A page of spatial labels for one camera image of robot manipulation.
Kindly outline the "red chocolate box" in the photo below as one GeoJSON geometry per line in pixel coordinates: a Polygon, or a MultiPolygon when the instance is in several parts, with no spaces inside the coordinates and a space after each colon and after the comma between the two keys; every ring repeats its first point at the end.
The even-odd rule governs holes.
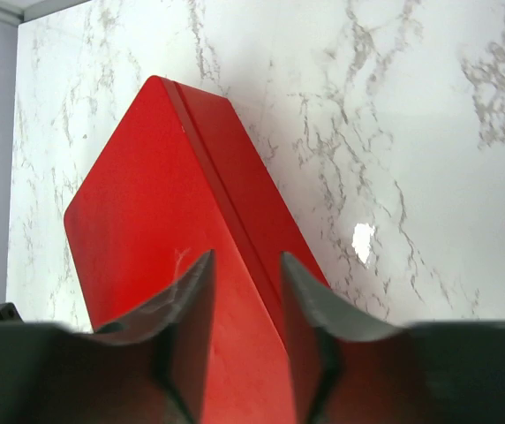
{"type": "Polygon", "coordinates": [[[323,274],[230,101],[175,83],[188,134],[222,216],[278,333],[284,332],[280,257],[294,254],[323,274]]]}

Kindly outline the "red box lid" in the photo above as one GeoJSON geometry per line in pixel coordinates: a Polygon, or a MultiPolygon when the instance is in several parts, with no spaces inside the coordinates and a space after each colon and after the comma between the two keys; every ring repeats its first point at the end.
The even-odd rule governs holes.
{"type": "Polygon", "coordinates": [[[65,211],[90,322],[99,328],[116,319],[213,251],[204,420],[291,423],[282,334],[222,216],[175,83],[146,80],[65,211]]]}

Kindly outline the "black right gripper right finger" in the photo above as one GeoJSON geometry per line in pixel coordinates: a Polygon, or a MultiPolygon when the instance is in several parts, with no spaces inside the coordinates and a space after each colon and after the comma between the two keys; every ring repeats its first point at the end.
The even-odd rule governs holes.
{"type": "Polygon", "coordinates": [[[281,256],[300,423],[505,423],[505,322],[383,322],[281,256]]]}

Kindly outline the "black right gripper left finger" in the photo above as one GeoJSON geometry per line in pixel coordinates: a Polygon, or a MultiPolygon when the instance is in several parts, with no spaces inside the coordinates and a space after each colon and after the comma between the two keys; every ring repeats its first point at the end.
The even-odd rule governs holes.
{"type": "Polygon", "coordinates": [[[92,333],[0,322],[0,423],[198,423],[215,253],[92,333]]]}

